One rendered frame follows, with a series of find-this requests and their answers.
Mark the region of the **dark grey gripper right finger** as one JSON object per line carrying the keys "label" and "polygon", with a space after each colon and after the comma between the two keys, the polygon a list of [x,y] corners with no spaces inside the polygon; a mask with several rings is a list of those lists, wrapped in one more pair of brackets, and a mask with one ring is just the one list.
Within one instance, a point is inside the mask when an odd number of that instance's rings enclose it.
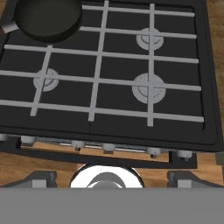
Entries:
{"label": "dark grey gripper right finger", "polygon": [[190,171],[168,171],[167,179],[167,186],[171,188],[223,188],[223,185],[198,178]]}

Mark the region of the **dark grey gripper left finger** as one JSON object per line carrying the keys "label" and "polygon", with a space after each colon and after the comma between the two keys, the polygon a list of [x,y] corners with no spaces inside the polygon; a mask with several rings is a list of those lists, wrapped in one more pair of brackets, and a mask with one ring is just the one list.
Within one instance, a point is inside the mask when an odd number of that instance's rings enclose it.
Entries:
{"label": "dark grey gripper left finger", "polygon": [[56,188],[56,171],[33,171],[26,178],[11,182],[3,186],[24,188]]}

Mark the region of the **dark frying pan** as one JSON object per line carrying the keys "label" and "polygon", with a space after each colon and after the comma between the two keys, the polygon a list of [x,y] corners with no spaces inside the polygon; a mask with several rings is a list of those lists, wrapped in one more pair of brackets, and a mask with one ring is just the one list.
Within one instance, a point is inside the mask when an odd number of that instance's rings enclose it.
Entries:
{"label": "dark frying pan", "polygon": [[79,30],[81,17],[81,0],[18,0],[13,20],[0,25],[0,36],[20,30],[31,39],[59,43]]}

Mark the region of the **white round object, black rim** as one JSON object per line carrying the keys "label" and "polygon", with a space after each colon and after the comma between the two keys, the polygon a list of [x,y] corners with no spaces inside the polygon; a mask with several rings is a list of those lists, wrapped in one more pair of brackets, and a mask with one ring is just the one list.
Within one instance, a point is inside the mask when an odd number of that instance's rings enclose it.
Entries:
{"label": "white round object, black rim", "polygon": [[144,182],[133,168],[85,164],[73,175],[70,187],[99,189],[144,188]]}

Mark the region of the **black stove with grey grates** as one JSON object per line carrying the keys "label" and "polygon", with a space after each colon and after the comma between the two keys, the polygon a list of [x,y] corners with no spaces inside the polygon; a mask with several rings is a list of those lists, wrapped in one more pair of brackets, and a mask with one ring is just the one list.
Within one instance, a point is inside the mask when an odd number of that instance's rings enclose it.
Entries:
{"label": "black stove with grey grates", "polygon": [[223,150],[206,0],[82,0],[46,44],[0,36],[0,133]]}

